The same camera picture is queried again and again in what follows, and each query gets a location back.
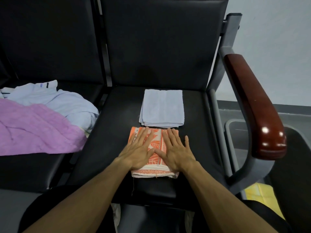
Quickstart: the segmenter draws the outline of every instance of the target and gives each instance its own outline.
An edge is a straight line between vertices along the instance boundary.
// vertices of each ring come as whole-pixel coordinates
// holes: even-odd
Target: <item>orange patterned towel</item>
[[[136,132],[136,134],[140,131],[140,128],[132,127],[130,136]],[[148,135],[150,134],[151,130],[153,130],[153,139],[148,147],[148,150],[155,148],[160,149],[163,152],[166,153],[166,145],[163,140],[163,132],[167,132],[167,130],[164,129],[155,129],[151,128],[148,132]],[[168,166],[164,163],[164,161],[156,154],[154,153],[150,158],[148,163],[142,167],[139,170],[132,171],[132,177],[158,177],[158,176],[168,176],[172,178],[177,178],[179,173],[173,173],[169,170]]]

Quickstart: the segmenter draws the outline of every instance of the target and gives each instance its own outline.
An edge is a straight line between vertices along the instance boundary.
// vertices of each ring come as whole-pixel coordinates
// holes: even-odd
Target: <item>white wall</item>
[[[311,106],[311,0],[229,0],[234,12],[243,16],[233,50],[272,103]],[[226,74],[216,95],[236,101]]]

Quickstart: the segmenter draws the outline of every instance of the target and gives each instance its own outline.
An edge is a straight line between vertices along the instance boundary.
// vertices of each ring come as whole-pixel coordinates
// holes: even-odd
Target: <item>light blue cloth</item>
[[[98,109],[78,93],[63,90],[57,91],[56,80],[50,83],[52,83],[52,87],[49,88],[46,88],[46,83],[28,83],[16,87],[10,94],[6,94],[6,99],[16,101],[25,106],[44,104],[66,117],[71,124],[77,125],[85,131],[91,130],[99,115]]]
[[[150,127],[179,127],[185,122],[183,91],[146,89],[139,122]]]

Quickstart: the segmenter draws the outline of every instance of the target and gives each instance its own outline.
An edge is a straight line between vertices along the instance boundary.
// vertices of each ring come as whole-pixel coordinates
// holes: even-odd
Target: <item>chair armrest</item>
[[[286,135],[273,104],[242,55],[227,54],[223,63],[247,122],[254,158],[276,160],[286,154]]]

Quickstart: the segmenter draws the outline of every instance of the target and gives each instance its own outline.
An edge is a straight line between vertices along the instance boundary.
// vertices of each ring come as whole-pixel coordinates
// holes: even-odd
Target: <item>right hand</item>
[[[175,129],[167,129],[163,132],[163,139],[166,144],[166,154],[160,149],[155,149],[155,153],[160,156],[172,172],[182,172],[195,162],[195,157],[190,150],[189,138],[185,136],[185,147]]]

